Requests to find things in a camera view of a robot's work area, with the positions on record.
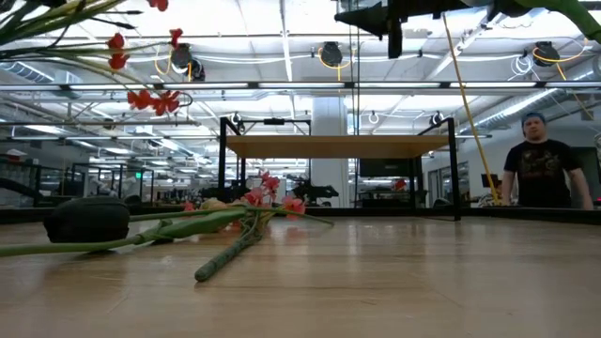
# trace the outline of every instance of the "red flower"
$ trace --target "red flower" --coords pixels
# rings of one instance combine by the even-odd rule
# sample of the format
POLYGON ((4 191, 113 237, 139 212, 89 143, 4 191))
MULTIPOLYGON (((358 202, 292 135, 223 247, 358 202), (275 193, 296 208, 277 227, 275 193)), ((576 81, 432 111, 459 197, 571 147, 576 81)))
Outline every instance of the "red flower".
POLYGON ((179 107, 179 101, 176 100, 177 96, 179 96, 179 91, 171 93, 171 90, 168 90, 166 93, 160 94, 158 99, 154 99, 152 107, 157 116, 165 114, 165 110, 169 113, 174 112, 179 107))
POLYGON ((182 31, 181 28, 170 29, 169 33, 171 33, 171 45, 173 46, 173 48, 177 48, 177 46, 179 45, 177 41, 184 34, 184 31, 182 31))
POLYGON ((166 11, 169 7, 169 0, 148 0, 152 8, 158 8, 160 11, 166 11))
POLYGON ((260 206, 263 204, 263 191, 261 188, 253 188, 250 192, 244 194, 244 198, 251 206, 260 206))
POLYGON ((270 178, 270 172, 265 172, 261 175, 261 183, 265 183, 266 180, 270 178))
POLYGON ((106 41, 106 45, 109 46, 110 49, 123 49, 125 46, 125 39, 120 33, 115 33, 115 35, 108 41, 106 41))
POLYGON ((125 67, 125 62, 130 58, 129 55, 125 55, 125 54, 113 54, 113 56, 111 57, 111 59, 109 60, 109 66, 111 66, 112 69, 122 69, 125 67))
MULTIPOLYGON (((302 200, 298 198, 293 198, 292 196, 286 196, 282 199, 282 204, 284 205, 284 210, 294 211, 298 213, 304 213, 305 206, 302 200)), ((296 220, 299 217, 296 215, 286 215, 287 218, 291 220, 296 220)))
POLYGON ((269 177, 263 182, 263 185, 270 192, 275 192, 280 186, 280 178, 278 177, 269 177))
POLYGON ((128 92, 128 103, 132 109, 137 108, 142 110, 151 105, 153 102, 154 99, 152 99, 150 93, 145 89, 141 90, 140 94, 128 92))

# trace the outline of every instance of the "flower stem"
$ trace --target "flower stem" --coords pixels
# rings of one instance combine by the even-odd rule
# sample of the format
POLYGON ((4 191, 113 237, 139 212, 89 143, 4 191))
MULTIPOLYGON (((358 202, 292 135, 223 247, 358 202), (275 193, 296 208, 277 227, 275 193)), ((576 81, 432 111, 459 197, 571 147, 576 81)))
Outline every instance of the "flower stem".
POLYGON ((302 217, 302 218, 306 218, 308 220, 313 220, 313 221, 318 221, 318 222, 322 222, 322 223, 334 225, 334 222, 330 221, 330 220, 322 219, 322 218, 319 218, 319 217, 315 217, 315 216, 311 216, 311 215, 307 215, 307 214, 303 214, 303 213, 299 213, 299 212, 295 212, 295 211, 280 209, 280 208, 246 207, 246 209, 249 210, 249 211, 273 212, 273 213, 278 213, 278 214, 283 214, 283 215, 294 215, 294 216, 299 216, 299 217, 302 217))

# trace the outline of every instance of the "table top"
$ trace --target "table top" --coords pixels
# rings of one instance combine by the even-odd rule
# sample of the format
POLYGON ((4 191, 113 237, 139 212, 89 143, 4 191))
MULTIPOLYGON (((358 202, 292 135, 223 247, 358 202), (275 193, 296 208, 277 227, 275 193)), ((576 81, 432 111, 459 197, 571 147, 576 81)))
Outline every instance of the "table top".
POLYGON ((448 144, 446 135, 228 136, 246 159, 411 159, 448 144))

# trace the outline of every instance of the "wooden surface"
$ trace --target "wooden surface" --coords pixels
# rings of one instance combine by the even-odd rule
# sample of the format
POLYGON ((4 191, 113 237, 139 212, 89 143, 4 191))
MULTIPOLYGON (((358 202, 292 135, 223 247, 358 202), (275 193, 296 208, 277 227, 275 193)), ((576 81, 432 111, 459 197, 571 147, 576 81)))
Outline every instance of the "wooden surface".
MULTIPOLYGON (((207 284, 231 241, 0 258, 3 337, 599 337, 601 227, 466 219, 280 220, 207 284)), ((0 242, 43 242, 41 225, 0 242)))
POLYGON ((447 144, 447 136, 227 136, 246 159, 409 159, 447 144))

